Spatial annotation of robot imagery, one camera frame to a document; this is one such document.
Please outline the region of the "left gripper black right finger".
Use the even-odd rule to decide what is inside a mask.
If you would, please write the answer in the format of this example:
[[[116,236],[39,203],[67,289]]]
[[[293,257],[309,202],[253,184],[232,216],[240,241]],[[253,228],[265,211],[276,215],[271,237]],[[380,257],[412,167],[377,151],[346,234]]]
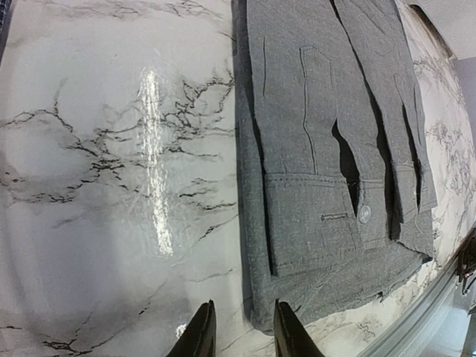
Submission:
[[[274,346],[278,357],[324,357],[287,302],[275,301]]]

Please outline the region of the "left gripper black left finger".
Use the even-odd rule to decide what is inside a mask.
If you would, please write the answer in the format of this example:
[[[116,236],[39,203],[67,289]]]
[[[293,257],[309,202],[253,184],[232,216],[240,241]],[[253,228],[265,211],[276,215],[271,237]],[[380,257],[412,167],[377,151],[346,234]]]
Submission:
[[[167,357],[215,357],[216,310],[214,302],[203,303]]]

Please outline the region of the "grey long sleeve shirt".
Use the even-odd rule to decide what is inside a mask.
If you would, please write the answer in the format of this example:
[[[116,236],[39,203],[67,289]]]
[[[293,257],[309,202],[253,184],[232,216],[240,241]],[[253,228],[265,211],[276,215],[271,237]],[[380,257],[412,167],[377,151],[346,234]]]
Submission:
[[[433,257],[425,116],[394,1],[234,1],[252,325],[385,299]]]

